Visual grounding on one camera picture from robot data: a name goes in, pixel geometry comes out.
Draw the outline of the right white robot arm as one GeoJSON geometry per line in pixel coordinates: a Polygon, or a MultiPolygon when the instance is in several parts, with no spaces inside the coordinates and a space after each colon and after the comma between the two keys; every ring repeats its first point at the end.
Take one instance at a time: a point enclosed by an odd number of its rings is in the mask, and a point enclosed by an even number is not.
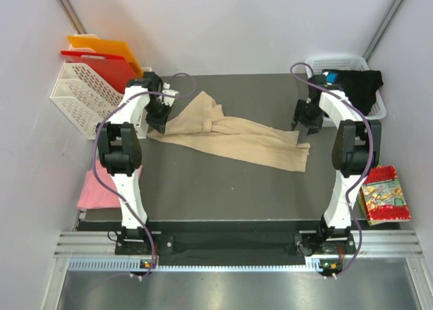
{"type": "Polygon", "coordinates": [[[306,83],[309,96],[297,101],[292,127],[303,125],[309,135],[316,134],[328,117],[337,129],[332,149],[336,180],[329,206],[315,235],[303,236],[298,244],[301,252],[311,256],[350,244],[353,208],[362,184],[378,163],[382,125],[378,120],[367,120],[328,75],[315,74],[306,83]]]}

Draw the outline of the beige t shirt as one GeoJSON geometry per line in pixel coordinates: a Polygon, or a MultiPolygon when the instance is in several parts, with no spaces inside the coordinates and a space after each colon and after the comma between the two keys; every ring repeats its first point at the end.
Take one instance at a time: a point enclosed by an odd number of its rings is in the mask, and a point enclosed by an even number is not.
{"type": "Polygon", "coordinates": [[[306,171],[311,147],[298,141],[298,131],[224,115],[222,105],[204,91],[167,122],[164,134],[154,129],[147,136],[215,156],[299,173],[306,171]]]}

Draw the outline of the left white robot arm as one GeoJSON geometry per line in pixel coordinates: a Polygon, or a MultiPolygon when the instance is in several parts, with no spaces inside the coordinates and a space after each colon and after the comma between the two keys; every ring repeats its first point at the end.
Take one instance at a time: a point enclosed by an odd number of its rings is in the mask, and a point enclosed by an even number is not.
{"type": "Polygon", "coordinates": [[[109,192],[119,199],[122,212],[121,228],[115,231],[116,254],[156,254],[139,189],[142,151],[135,124],[144,117],[164,134],[177,94],[155,72],[144,72],[128,81],[118,107],[96,127],[93,163],[100,163],[114,182],[109,192]]]}

